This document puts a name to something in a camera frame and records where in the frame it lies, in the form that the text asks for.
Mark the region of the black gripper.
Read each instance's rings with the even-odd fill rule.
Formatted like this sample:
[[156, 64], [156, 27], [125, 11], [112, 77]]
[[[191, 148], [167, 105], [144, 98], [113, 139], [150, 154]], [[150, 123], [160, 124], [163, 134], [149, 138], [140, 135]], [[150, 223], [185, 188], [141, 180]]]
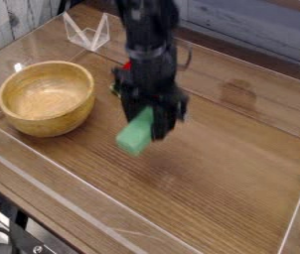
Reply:
[[188, 113], [189, 95], [177, 83], [177, 47], [169, 47], [152, 59], [129, 60], [130, 77], [121, 87], [126, 120], [132, 121], [146, 106], [153, 108], [152, 138], [164, 140]]

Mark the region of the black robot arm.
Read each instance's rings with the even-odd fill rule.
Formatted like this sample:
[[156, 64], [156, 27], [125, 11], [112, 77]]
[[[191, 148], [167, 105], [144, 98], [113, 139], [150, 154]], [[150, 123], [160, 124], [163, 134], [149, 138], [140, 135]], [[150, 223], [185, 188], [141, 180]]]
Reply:
[[164, 140], [188, 113], [189, 95], [177, 83], [179, 47], [175, 0], [114, 0], [126, 33], [129, 68], [113, 70], [114, 89], [129, 122], [153, 109], [152, 139]]

